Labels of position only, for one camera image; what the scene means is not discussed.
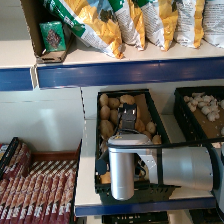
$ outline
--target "blue shelf edge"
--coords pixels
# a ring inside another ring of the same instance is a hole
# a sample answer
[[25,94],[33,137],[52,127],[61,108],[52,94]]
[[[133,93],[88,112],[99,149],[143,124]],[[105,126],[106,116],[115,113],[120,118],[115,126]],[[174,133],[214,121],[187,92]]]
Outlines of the blue shelf edge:
[[45,88],[125,85],[224,78],[224,57],[38,67]]
[[30,68],[0,69],[0,91],[33,90]]
[[95,215],[115,215],[146,213],[168,210],[182,209],[205,209],[215,208],[216,201],[214,197],[194,198],[194,199],[177,199],[169,201],[148,202],[127,205],[91,205],[75,206],[76,217],[95,216]]

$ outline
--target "cardboard box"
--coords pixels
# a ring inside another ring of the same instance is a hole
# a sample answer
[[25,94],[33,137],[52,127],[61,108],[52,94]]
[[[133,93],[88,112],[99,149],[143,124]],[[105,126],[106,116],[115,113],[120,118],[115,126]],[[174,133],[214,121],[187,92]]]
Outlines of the cardboard box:
[[20,0],[26,19],[27,29],[33,45],[34,55],[37,63],[62,62],[67,51],[74,40],[74,35],[64,26],[66,50],[57,52],[44,52],[45,46],[40,31],[40,23],[49,21],[59,21],[58,18],[51,15],[40,3],[39,0]]

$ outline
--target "chip bag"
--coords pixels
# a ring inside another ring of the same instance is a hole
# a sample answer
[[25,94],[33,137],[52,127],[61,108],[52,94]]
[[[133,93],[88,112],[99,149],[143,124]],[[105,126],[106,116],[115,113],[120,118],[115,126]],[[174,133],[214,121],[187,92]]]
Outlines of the chip bag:
[[224,1],[205,0],[203,19],[204,39],[220,48],[224,48]]
[[122,39],[118,22],[108,0],[40,0],[53,15],[68,24],[86,45],[105,54],[122,58]]
[[178,20],[174,39],[186,47],[200,47],[204,35],[202,12],[205,0],[176,0],[176,4]]
[[109,0],[117,17],[122,40],[135,45],[138,50],[145,48],[145,27],[143,14],[136,0]]
[[172,0],[138,0],[142,10],[146,37],[167,51],[173,41],[178,13]]

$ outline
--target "green snack bag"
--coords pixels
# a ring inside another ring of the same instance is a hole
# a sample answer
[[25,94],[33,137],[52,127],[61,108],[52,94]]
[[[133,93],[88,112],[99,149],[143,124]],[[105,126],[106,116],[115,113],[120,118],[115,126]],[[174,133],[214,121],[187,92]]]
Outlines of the green snack bag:
[[65,51],[65,38],[61,22],[40,23],[46,51]]

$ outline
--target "black plastic tray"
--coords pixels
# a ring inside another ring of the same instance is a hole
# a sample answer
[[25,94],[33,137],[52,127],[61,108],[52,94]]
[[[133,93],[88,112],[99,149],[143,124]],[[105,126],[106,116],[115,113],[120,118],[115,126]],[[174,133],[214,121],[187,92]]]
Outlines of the black plastic tray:
[[5,167],[9,164],[12,156],[15,153],[15,150],[19,144],[19,139],[17,137],[14,137],[12,141],[10,142],[6,152],[4,153],[3,157],[0,160],[0,179],[2,179],[2,176],[4,174]]
[[124,215],[103,215],[102,223],[104,224],[168,224],[167,212],[148,212],[141,214],[124,214]]
[[[100,144],[102,142],[102,138],[100,136],[100,130],[99,130],[99,125],[100,125],[99,98],[103,93],[106,93],[109,98],[120,97],[124,94],[132,95],[132,96],[145,94],[148,110],[150,112],[152,121],[157,124],[157,132],[159,135],[161,135],[162,143],[170,143],[166,130],[163,126],[163,123],[156,110],[156,107],[154,105],[154,102],[150,96],[148,89],[132,90],[132,91],[117,91],[117,92],[100,92],[98,93],[98,98],[97,98],[97,127],[96,127],[96,156],[95,156],[96,160],[101,156],[100,150],[99,150]],[[172,192],[176,188],[176,186],[150,184],[149,181],[135,181],[134,188],[135,188],[134,196],[127,201],[119,201],[120,204],[134,203],[136,201],[147,202],[147,201],[168,200]],[[97,194],[100,194],[102,201],[106,201],[107,203],[111,203],[111,204],[118,202],[111,195],[111,185],[100,183],[100,175],[97,174],[96,170],[95,170],[95,191]]]
[[190,111],[184,102],[184,96],[191,96],[192,93],[205,92],[206,95],[213,95],[215,98],[224,99],[224,87],[222,86],[205,86],[205,87],[185,87],[175,90],[174,116],[180,126],[186,140],[207,139],[205,132],[198,123],[194,114]]
[[189,210],[194,224],[222,224],[215,208]]

